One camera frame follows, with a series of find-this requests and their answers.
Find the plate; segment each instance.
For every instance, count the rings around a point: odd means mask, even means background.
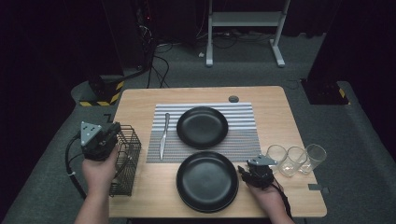
[[[197,106],[186,111],[177,122],[180,140],[198,149],[215,146],[227,133],[227,119],[218,110],[207,106]]]
[[[180,198],[202,213],[214,213],[227,207],[236,196],[238,184],[233,164],[217,152],[194,153],[177,171]]]

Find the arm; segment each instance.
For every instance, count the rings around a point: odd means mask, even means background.
[[[294,223],[286,213],[285,204],[283,204],[279,192],[273,186],[267,189],[255,188],[249,184],[247,184],[247,186],[259,203],[260,208],[268,215],[273,224]]]
[[[82,162],[82,172],[87,180],[88,193],[75,223],[108,223],[108,194],[116,174],[118,147],[114,147],[105,161]]]

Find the hand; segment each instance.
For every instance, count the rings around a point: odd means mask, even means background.
[[[283,191],[283,187],[276,181],[273,184]],[[277,189],[273,186],[266,189],[256,188],[249,184],[247,186],[259,203],[260,208],[268,215],[273,224],[294,223],[286,213],[285,204]]]
[[[119,147],[115,146],[105,161],[84,160],[82,172],[87,181],[88,193],[108,195],[111,181],[116,174],[116,159]]]

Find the clear glass cup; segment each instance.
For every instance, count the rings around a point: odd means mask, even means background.
[[[287,177],[292,177],[305,162],[305,149],[301,147],[291,147],[288,149],[288,157],[282,161],[278,167],[279,172]]]
[[[311,144],[305,148],[307,156],[306,162],[298,170],[302,174],[309,174],[317,168],[327,158],[326,150],[316,144]]]
[[[288,151],[280,145],[268,147],[266,157],[276,161],[276,165],[269,165],[273,174],[277,173],[279,164],[288,157]]]

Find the knife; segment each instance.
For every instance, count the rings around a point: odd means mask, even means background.
[[[169,119],[170,119],[170,114],[166,113],[165,114],[165,129],[163,130],[163,138],[161,138],[160,142],[160,159],[163,159],[163,150],[165,149],[165,143],[166,143],[166,134],[168,132],[168,125],[169,125]]]

